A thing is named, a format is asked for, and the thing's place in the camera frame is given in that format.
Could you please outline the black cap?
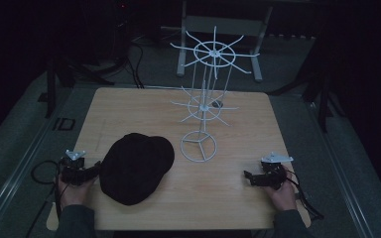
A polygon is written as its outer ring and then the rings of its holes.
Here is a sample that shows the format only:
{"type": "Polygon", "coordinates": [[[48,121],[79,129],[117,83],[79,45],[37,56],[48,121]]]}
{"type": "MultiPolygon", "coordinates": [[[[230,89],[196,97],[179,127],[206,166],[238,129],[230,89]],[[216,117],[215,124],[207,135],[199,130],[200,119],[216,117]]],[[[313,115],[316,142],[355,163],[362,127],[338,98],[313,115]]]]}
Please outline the black cap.
{"type": "Polygon", "coordinates": [[[157,189],[174,160],[174,147],[166,138],[125,135],[111,146],[101,163],[101,190],[123,205],[138,204],[157,189]]]}

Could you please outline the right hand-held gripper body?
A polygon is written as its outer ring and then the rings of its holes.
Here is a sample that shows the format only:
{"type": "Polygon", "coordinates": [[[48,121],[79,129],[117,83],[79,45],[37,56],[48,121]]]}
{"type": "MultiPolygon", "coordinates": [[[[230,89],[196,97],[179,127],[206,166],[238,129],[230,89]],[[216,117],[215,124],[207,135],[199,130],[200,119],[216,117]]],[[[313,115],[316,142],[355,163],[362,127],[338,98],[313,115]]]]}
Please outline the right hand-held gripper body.
{"type": "Polygon", "coordinates": [[[292,162],[294,159],[289,156],[283,156],[272,152],[270,155],[261,159],[262,175],[253,177],[253,183],[257,186],[269,186],[274,190],[281,187],[287,179],[287,172],[283,163],[292,162]]]}

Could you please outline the person's right hand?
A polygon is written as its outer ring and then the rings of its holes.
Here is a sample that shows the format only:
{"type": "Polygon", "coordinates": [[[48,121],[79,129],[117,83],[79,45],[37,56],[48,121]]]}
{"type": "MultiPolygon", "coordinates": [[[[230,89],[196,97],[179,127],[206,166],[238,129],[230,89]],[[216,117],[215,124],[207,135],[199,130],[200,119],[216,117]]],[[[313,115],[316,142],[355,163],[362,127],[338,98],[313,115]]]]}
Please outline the person's right hand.
{"type": "Polygon", "coordinates": [[[282,183],[279,189],[273,189],[271,187],[263,188],[278,211],[297,209],[295,189],[291,183],[292,174],[287,168],[285,168],[285,171],[287,179],[282,183]]]}

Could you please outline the person's left hand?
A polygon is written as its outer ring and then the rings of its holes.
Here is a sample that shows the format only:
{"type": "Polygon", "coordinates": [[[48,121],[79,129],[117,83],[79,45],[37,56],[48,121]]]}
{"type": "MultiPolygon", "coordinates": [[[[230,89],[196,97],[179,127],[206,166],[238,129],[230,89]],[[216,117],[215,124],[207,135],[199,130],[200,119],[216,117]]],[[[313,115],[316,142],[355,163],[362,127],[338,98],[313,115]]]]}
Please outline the person's left hand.
{"type": "Polygon", "coordinates": [[[59,199],[61,209],[65,209],[70,205],[85,205],[87,201],[87,195],[95,183],[95,178],[86,181],[81,185],[72,185],[62,181],[62,177],[59,177],[59,199]]]}

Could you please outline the black tripod stand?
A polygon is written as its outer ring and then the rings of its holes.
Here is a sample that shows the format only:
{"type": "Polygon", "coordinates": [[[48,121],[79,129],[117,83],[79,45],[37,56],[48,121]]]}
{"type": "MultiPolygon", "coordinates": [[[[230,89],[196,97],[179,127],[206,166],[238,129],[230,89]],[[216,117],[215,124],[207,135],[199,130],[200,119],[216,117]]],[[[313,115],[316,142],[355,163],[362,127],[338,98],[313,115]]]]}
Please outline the black tripod stand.
{"type": "Polygon", "coordinates": [[[86,68],[82,64],[74,61],[69,57],[49,57],[47,60],[47,92],[45,93],[45,102],[47,103],[47,118],[50,118],[54,110],[56,109],[56,78],[59,79],[60,84],[63,87],[73,87],[75,84],[73,73],[75,71],[79,71],[80,73],[84,74],[87,78],[99,84],[113,85],[113,82],[101,78],[95,72],[91,71],[90,69],[86,68]]]}
{"type": "Polygon", "coordinates": [[[326,118],[329,116],[328,103],[334,105],[330,96],[331,74],[328,72],[312,72],[307,75],[297,76],[292,82],[272,91],[268,95],[278,96],[302,84],[306,85],[302,99],[307,103],[314,103],[318,99],[317,122],[321,130],[326,133],[326,118]]]}

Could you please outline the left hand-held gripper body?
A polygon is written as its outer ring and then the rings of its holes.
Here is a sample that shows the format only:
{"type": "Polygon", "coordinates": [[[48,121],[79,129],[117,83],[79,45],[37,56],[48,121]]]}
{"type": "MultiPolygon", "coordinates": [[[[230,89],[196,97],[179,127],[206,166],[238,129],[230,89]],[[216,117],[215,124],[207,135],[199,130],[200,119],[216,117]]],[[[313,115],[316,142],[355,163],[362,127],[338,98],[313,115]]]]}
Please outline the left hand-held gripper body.
{"type": "Polygon", "coordinates": [[[72,185],[81,185],[95,177],[95,169],[84,167],[86,151],[65,151],[62,157],[62,181],[72,185]]]}

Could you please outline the white wire hat rack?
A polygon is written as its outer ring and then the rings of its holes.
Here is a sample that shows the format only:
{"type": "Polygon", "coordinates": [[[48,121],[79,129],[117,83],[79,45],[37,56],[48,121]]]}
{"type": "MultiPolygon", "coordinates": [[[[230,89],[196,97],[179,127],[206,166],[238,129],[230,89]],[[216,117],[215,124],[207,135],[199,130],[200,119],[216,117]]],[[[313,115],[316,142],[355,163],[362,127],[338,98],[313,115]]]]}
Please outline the white wire hat rack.
{"type": "Polygon", "coordinates": [[[219,121],[228,126],[228,123],[221,118],[222,112],[238,110],[238,107],[224,105],[232,71],[237,69],[244,74],[252,73],[251,70],[240,67],[236,61],[240,58],[257,58],[258,54],[240,54],[233,48],[244,39],[244,35],[231,43],[219,41],[216,28],[213,28],[212,39],[209,41],[202,41],[188,31],[186,35],[195,41],[193,47],[174,44],[172,47],[181,53],[193,55],[192,61],[180,63],[183,67],[193,67],[191,87],[181,87],[181,91],[189,99],[187,102],[173,101],[173,104],[183,106],[188,111],[188,116],[181,120],[182,123],[190,119],[198,122],[196,130],[187,132],[181,138],[181,153],[191,162],[204,163],[217,153],[217,142],[207,130],[208,123],[219,121]]]}

